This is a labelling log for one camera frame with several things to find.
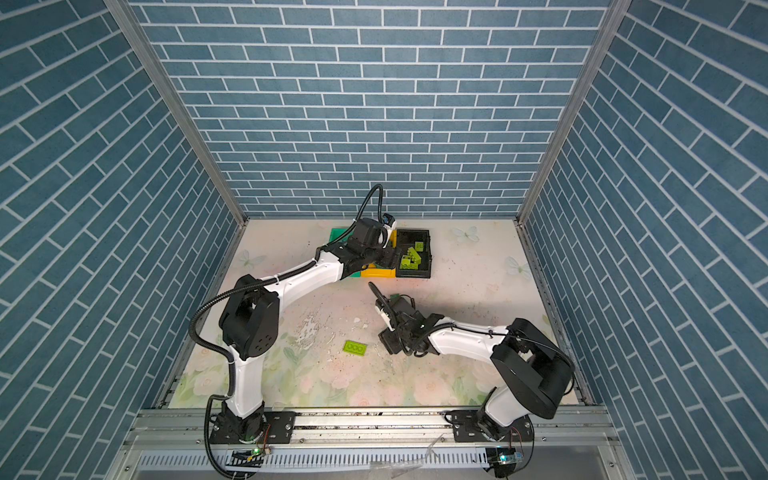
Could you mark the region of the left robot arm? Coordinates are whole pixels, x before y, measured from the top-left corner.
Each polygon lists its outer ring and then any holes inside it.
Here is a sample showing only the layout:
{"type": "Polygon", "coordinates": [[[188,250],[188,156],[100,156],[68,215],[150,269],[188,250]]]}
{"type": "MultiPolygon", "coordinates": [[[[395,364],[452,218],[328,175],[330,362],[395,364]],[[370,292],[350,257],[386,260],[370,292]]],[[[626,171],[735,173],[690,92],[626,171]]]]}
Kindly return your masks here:
{"type": "Polygon", "coordinates": [[[294,269],[261,279],[245,275],[237,281],[236,286],[245,290],[228,299],[219,320],[230,367],[225,405],[236,418],[248,418],[263,407],[263,363],[277,341],[285,308],[371,264],[393,262],[395,253],[389,242],[395,228],[396,220],[390,214],[363,218],[346,237],[317,248],[311,260],[294,269]]]}

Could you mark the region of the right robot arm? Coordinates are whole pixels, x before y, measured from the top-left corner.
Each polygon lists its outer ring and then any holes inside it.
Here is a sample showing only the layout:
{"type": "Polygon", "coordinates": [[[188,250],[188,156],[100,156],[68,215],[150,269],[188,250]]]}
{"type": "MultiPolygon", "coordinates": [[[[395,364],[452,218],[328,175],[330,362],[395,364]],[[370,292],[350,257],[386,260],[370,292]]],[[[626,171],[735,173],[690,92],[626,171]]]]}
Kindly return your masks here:
{"type": "Polygon", "coordinates": [[[570,358],[530,321],[479,326],[450,317],[424,316],[408,295],[384,296],[374,284],[375,308],[386,323],[379,339],[389,354],[456,355],[493,367],[504,385],[494,388],[470,427],[499,439],[526,416],[555,417],[574,378],[570,358]]]}

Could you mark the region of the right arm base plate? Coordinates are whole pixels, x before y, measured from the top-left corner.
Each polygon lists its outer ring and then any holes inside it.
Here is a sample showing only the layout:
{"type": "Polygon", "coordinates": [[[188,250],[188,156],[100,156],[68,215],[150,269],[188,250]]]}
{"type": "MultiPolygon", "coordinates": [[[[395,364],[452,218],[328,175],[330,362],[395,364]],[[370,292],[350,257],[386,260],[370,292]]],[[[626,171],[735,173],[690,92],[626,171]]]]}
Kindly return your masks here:
{"type": "Polygon", "coordinates": [[[535,436],[529,416],[523,416],[507,427],[499,426],[479,409],[449,410],[442,416],[451,426],[457,443],[530,442],[535,436]]]}

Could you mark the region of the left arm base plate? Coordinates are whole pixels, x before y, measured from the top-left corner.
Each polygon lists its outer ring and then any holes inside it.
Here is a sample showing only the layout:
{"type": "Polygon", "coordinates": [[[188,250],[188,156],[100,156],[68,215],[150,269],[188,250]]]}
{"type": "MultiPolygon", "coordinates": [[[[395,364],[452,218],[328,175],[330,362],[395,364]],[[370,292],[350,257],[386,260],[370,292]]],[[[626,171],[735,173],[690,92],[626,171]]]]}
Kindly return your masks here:
{"type": "Polygon", "coordinates": [[[289,444],[295,420],[294,411],[255,411],[240,418],[224,410],[215,416],[208,439],[212,444],[289,444]]]}

